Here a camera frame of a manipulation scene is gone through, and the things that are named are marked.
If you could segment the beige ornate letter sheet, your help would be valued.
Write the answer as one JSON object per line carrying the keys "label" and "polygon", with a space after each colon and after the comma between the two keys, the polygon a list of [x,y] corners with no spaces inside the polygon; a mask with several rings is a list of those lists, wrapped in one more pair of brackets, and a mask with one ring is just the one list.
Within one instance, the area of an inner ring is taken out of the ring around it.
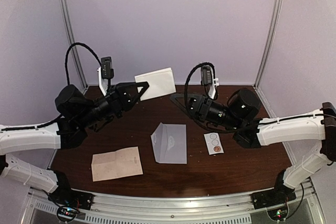
{"label": "beige ornate letter sheet", "polygon": [[140,74],[134,77],[135,82],[147,82],[148,89],[141,95],[140,100],[145,101],[173,94],[176,92],[173,71],[171,68],[165,68]]}

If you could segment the grey envelope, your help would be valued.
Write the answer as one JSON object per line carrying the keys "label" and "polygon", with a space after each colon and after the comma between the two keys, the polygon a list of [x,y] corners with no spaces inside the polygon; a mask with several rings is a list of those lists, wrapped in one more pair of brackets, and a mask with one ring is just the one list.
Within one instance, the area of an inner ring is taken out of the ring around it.
{"label": "grey envelope", "polygon": [[187,164],[185,124],[160,123],[151,135],[155,161],[159,164]]}

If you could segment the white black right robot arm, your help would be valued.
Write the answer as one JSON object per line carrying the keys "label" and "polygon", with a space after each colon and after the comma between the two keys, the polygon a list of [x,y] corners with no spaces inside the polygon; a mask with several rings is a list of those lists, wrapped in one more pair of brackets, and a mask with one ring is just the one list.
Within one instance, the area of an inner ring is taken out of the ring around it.
{"label": "white black right robot arm", "polygon": [[330,102],[324,102],[320,109],[306,114],[258,119],[261,101],[246,88],[234,92],[226,104],[203,94],[187,92],[173,94],[170,99],[203,129],[216,131],[216,127],[223,126],[220,133],[232,133],[233,139],[243,148],[317,141],[300,161],[277,175],[272,189],[252,194],[256,209],[294,200],[294,190],[305,179],[335,162],[335,106]]}

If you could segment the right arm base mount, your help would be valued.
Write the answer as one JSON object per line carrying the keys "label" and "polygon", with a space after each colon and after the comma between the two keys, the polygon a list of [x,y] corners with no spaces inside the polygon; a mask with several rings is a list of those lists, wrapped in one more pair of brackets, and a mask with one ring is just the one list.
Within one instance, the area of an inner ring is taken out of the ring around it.
{"label": "right arm base mount", "polygon": [[254,209],[269,208],[276,205],[285,204],[296,199],[296,194],[275,192],[273,190],[260,191],[251,195]]}

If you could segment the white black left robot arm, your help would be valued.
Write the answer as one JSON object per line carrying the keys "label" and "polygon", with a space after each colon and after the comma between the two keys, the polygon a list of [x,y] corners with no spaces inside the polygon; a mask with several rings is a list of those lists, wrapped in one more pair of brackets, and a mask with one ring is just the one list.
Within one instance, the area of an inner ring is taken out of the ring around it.
{"label": "white black left robot arm", "polygon": [[149,88],[148,82],[123,82],[109,88],[105,95],[90,100],[73,84],[62,89],[55,99],[60,115],[52,121],[28,126],[1,126],[1,177],[29,185],[48,194],[50,199],[71,205],[76,193],[67,176],[56,170],[42,169],[22,161],[14,152],[80,146],[86,130],[99,131],[114,118],[130,111]]}

